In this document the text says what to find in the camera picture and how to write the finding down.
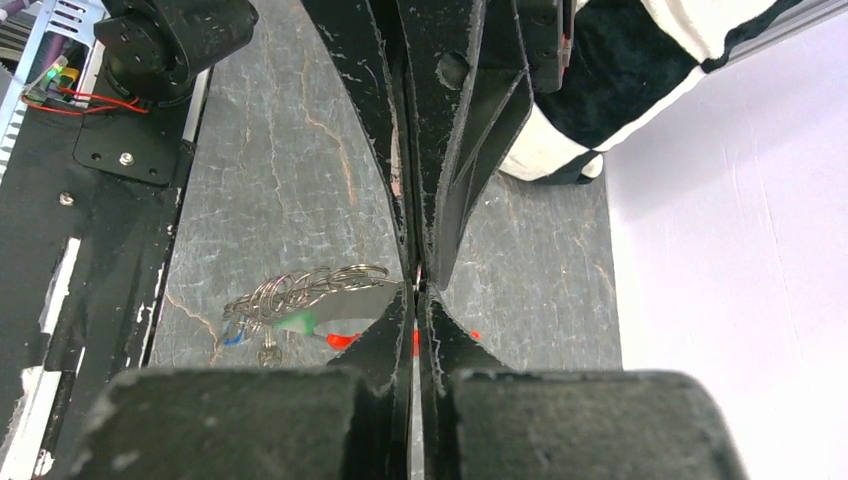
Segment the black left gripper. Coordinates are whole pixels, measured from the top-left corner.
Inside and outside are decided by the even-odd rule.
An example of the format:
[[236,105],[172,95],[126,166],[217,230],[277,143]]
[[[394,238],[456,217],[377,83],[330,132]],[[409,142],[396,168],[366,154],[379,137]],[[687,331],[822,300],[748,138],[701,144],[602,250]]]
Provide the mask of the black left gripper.
[[401,19],[423,270],[431,284],[445,289],[470,214],[529,116],[529,72],[536,93],[562,88],[577,2],[305,1],[303,6],[374,155],[400,264],[410,272],[416,260],[406,221],[402,127],[392,72]]

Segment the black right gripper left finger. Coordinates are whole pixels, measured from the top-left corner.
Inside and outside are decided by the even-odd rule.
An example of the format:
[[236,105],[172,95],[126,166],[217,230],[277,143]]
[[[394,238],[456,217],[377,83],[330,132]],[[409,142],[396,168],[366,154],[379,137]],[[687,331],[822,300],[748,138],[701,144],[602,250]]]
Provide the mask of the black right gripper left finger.
[[400,284],[381,316],[329,362],[355,373],[344,479],[408,479],[412,424],[414,292]]

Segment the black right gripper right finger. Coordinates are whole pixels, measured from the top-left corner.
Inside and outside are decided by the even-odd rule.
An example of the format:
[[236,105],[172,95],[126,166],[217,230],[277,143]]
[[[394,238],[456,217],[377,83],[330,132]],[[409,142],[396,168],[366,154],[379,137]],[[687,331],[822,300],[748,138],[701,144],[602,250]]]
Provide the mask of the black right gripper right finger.
[[507,366],[450,316],[433,287],[419,293],[417,321],[425,477],[458,479],[459,420],[452,379],[462,370],[499,371]]

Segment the metal key holder red handle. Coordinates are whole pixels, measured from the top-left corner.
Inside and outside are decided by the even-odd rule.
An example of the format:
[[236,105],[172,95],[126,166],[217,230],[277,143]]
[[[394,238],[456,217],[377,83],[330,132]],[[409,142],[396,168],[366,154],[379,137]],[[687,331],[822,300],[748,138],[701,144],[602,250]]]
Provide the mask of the metal key holder red handle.
[[[253,291],[226,303],[223,307],[221,334],[226,321],[244,321],[249,324],[250,337],[240,345],[256,338],[260,349],[264,325],[292,313],[310,311],[317,317],[314,333],[311,336],[295,335],[316,339],[332,352],[341,353],[361,333],[322,333],[318,328],[338,322],[377,320],[398,285],[397,281],[389,278],[387,268],[375,264],[292,270],[270,277]],[[222,346],[221,334],[215,343],[217,351],[239,346]]]

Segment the keys with green tag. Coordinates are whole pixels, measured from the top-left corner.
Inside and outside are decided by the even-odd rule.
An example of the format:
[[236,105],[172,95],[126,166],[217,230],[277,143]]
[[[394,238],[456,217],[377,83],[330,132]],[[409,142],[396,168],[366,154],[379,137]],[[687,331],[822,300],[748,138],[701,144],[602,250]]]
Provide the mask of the keys with green tag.
[[317,325],[317,317],[310,311],[292,313],[262,327],[262,343],[257,361],[262,368],[277,368],[283,365],[284,354],[277,343],[279,332],[311,336]]

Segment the keys with blue tag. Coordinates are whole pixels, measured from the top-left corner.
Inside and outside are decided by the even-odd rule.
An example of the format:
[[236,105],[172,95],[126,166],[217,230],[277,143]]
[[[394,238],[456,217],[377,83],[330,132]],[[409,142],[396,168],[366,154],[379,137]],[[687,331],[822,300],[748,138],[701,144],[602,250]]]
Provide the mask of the keys with blue tag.
[[244,343],[250,337],[250,327],[244,321],[226,321],[220,338],[220,344],[224,347],[237,346]]

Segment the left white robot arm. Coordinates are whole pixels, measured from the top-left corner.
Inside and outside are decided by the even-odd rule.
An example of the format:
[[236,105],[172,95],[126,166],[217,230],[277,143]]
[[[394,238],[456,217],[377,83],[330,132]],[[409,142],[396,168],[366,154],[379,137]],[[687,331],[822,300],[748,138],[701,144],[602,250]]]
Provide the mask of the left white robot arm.
[[[160,103],[246,46],[248,1],[109,1],[109,81]],[[307,1],[392,210],[407,280],[445,288],[469,218],[530,117],[563,83],[572,1]]]

